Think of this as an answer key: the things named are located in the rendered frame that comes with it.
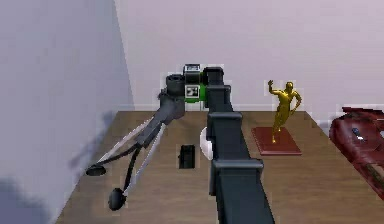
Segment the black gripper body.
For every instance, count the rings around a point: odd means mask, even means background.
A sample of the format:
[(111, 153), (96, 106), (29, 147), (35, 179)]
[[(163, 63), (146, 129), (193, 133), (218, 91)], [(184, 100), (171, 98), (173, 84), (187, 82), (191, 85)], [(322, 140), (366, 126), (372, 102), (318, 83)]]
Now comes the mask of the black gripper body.
[(158, 95), (160, 107), (148, 125), (137, 136), (137, 143), (147, 147), (159, 133), (162, 125), (168, 125), (179, 119), (185, 113), (185, 78), (181, 74), (172, 74), (166, 77), (166, 87)]

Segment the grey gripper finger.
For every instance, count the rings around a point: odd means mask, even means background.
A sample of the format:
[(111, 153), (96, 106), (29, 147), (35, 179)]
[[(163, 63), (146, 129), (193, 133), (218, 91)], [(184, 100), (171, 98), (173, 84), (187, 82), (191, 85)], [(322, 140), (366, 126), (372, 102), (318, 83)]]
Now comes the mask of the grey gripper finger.
[[(122, 157), (129, 155), (134, 152), (136, 149), (139, 149), (143, 146), (143, 143), (139, 141), (139, 138), (147, 130), (149, 124), (153, 118), (145, 120), (142, 124), (134, 128), (131, 132), (125, 135), (121, 140), (119, 140), (108, 152), (106, 152), (96, 163), (90, 165), (85, 174), (87, 176), (102, 176), (106, 173), (105, 164), (112, 161), (118, 160)], [(119, 149), (123, 147), (128, 141), (132, 140), (133, 144), (126, 149), (125, 151), (119, 152)]]
[(124, 206), (129, 192), (136, 185), (136, 182), (139, 179), (140, 175), (144, 172), (144, 169), (147, 167), (154, 153), (156, 152), (163, 136), (165, 127), (165, 124), (161, 125), (161, 128), (158, 134), (156, 135), (148, 154), (146, 155), (145, 159), (143, 160), (138, 169), (135, 169), (135, 163), (138, 158), (138, 155), (140, 154), (140, 149), (136, 149), (134, 151), (128, 166), (124, 187), (122, 189), (114, 188), (109, 195), (108, 206), (110, 210), (117, 211)]

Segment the black telephone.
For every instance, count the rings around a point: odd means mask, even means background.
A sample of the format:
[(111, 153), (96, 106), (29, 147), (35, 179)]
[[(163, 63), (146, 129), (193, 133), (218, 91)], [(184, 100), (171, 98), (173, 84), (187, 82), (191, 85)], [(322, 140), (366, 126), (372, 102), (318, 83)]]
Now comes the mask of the black telephone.
[(194, 169), (195, 168), (195, 146), (182, 145), (180, 148), (179, 168), (180, 169)]

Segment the green block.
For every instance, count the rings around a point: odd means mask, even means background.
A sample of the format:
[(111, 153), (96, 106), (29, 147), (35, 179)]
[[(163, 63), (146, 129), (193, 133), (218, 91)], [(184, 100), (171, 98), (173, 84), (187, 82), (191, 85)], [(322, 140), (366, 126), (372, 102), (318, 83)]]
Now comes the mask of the green block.
[(206, 86), (203, 84), (185, 86), (185, 102), (196, 103), (206, 100)]

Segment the white round object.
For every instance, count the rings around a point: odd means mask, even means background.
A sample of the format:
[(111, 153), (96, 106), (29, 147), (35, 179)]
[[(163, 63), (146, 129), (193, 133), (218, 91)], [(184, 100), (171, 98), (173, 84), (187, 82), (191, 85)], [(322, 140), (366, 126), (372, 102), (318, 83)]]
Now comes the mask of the white round object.
[(203, 155), (208, 159), (213, 159), (212, 143), (207, 139), (207, 128), (204, 127), (200, 133), (200, 148)]

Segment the gold figure statue red base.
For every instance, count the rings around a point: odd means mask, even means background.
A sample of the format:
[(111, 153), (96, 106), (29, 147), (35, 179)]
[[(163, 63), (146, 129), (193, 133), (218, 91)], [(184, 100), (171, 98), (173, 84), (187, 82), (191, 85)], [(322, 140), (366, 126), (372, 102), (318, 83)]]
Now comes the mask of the gold figure statue red base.
[(302, 97), (288, 81), (284, 89), (274, 89), (273, 80), (268, 81), (268, 92), (278, 98), (278, 106), (271, 127), (255, 127), (252, 135), (262, 156), (301, 155), (301, 150), (289, 131), (284, 127), (302, 103)]

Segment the dark red bag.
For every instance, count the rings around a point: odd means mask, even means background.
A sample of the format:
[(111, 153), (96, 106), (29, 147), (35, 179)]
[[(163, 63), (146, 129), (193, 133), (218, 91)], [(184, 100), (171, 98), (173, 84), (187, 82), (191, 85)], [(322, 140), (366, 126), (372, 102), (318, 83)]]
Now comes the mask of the dark red bag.
[[(329, 138), (384, 200), (384, 112), (354, 107), (342, 111), (331, 123)], [(358, 140), (352, 128), (358, 128), (365, 141)]]

